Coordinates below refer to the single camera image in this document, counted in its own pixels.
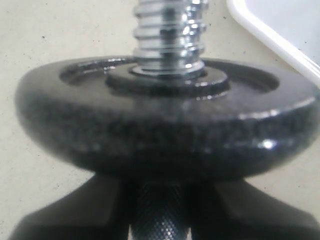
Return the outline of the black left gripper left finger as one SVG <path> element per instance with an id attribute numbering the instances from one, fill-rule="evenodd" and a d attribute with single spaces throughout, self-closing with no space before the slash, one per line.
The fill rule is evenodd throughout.
<path id="1" fill-rule="evenodd" d="M 11 240 L 125 240 L 126 184 L 94 175 L 82 186 L 21 219 Z"/>

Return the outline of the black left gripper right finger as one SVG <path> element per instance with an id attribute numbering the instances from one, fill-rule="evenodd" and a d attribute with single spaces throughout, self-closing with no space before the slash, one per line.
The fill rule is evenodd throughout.
<path id="1" fill-rule="evenodd" d="M 194 179 L 195 240 L 318 240 L 316 218 L 248 183 L 243 176 Z"/>

